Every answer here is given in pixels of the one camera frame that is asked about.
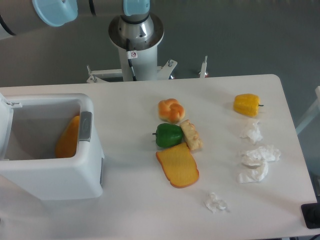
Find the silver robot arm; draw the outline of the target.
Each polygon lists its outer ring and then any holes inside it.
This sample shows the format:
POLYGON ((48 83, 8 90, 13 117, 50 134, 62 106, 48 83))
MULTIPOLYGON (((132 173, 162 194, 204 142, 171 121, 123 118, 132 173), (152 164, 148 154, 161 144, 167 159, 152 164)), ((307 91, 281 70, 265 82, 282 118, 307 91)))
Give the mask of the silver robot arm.
POLYGON ((8 39, 45 26, 61 27, 82 16, 114 16, 109 27, 112 41, 129 49, 144 50, 162 37, 150 14, 148 0, 2 0, 0 38, 8 39))

